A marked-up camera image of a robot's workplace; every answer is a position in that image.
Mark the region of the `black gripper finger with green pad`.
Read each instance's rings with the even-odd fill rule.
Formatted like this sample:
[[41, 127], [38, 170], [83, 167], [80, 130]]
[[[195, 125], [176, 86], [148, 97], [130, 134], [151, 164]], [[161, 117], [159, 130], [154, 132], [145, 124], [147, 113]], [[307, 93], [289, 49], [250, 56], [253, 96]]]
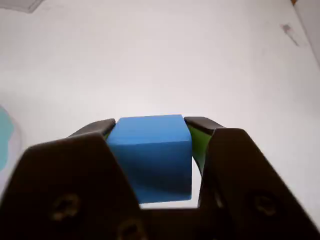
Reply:
[[3, 240], [145, 240], [135, 194], [105, 137], [114, 119], [29, 147], [0, 202]]
[[199, 208], [217, 210], [226, 238], [317, 240], [320, 233], [248, 133], [187, 116], [199, 167]]

